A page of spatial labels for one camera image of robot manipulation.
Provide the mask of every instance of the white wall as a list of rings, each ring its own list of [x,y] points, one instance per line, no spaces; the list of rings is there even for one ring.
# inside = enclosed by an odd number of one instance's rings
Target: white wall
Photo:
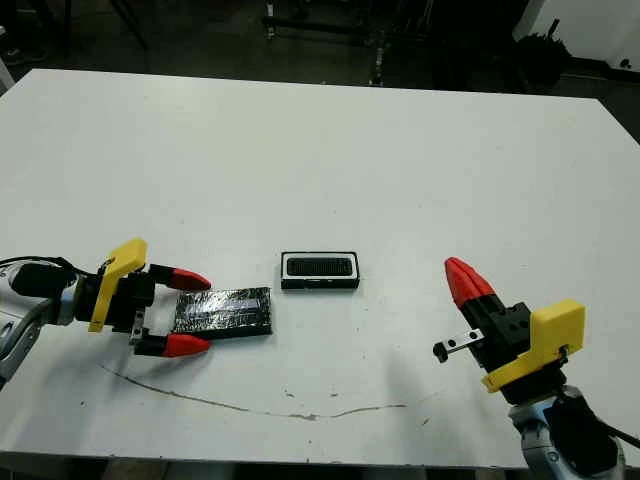
[[[617,58],[640,57],[640,43],[632,41],[640,38],[638,0],[546,0],[531,32],[546,32],[555,18],[560,19],[556,38],[573,56],[605,60],[614,68]]]

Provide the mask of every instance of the black rectangular object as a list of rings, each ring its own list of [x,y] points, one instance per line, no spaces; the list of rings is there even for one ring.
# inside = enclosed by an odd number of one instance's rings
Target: black rectangular object
[[[268,335],[271,330],[269,288],[183,293],[176,305],[173,333],[206,340]]]
[[[360,284],[355,252],[283,252],[280,286],[283,289],[357,288]]]

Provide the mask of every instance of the metal stand leg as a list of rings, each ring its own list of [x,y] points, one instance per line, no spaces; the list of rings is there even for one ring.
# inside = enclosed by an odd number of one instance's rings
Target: metal stand leg
[[[382,81],[382,65],[384,63],[385,41],[386,37],[384,32],[380,32],[380,37],[378,38],[378,46],[376,47],[376,61],[373,66],[371,79],[369,80],[370,87],[384,87],[384,83]]]
[[[111,0],[111,5],[113,6],[116,13],[120,16],[122,21],[127,25],[131,33],[133,33],[133,35],[136,37],[136,40],[138,40],[138,43],[140,44],[142,49],[149,50],[149,46],[147,45],[147,42],[145,42],[144,38],[142,38],[142,35],[140,34],[138,27],[136,26],[135,20],[132,19],[130,15],[127,13],[127,11],[131,10],[131,6],[127,4],[127,1]]]
[[[71,0],[64,2],[64,25],[62,32],[62,42],[64,44],[64,56],[69,56],[71,48]]]
[[[7,90],[13,87],[16,83],[2,59],[0,59],[0,83],[2,83],[4,88]]]
[[[267,17],[273,17],[273,0],[267,0],[265,3],[267,8]],[[267,40],[272,40],[276,36],[276,28],[273,25],[267,26]]]
[[[120,0],[120,2],[122,3],[124,9],[127,11],[129,18],[131,18],[131,20],[133,20],[136,25],[139,24],[140,20],[138,19],[136,12],[134,12],[133,8],[131,8],[131,4],[127,0]]]

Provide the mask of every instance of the dark floor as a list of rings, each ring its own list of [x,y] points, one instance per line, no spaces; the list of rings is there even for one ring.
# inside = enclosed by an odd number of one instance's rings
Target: dark floor
[[[63,0],[49,0],[61,18]],[[140,30],[150,45],[145,52],[116,15],[108,0],[74,2],[71,48],[64,55],[59,41],[22,13],[34,36],[50,51],[46,61],[13,68],[20,78],[34,66],[184,75],[279,82],[368,85],[375,48],[348,38],[317,32],[278,29],[267,41],[260,22],[262,0],[130,0]],[[276,0],[276,14],[287,16],[290,0]],[[350,1],[314,1],[311,19],[348,24],[355,13]],[[381,28],[389,21],[378,10]],[[434,88],[432,62],[424,46],[391,44],[385,57],[385,87]],[[473,68],[468,88],[512,91],[489,64]],[[552,95],[598,98],[640,141],[640,84],[608,80],[597,72],[570,68],[550,90]]]

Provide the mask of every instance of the black stand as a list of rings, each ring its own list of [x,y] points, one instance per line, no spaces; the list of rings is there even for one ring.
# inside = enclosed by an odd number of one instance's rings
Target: black stand
[[[113,9],[118,16],[127,25],[129,31],[136,37],[143,50],[149,50],[147,42],[138,30],[138,17],[131,8],[128,0],[110,0]],[[71,3],[72,0],[66,0],[64,5],[64,54],[69,56],[69,48],[71,45]]]

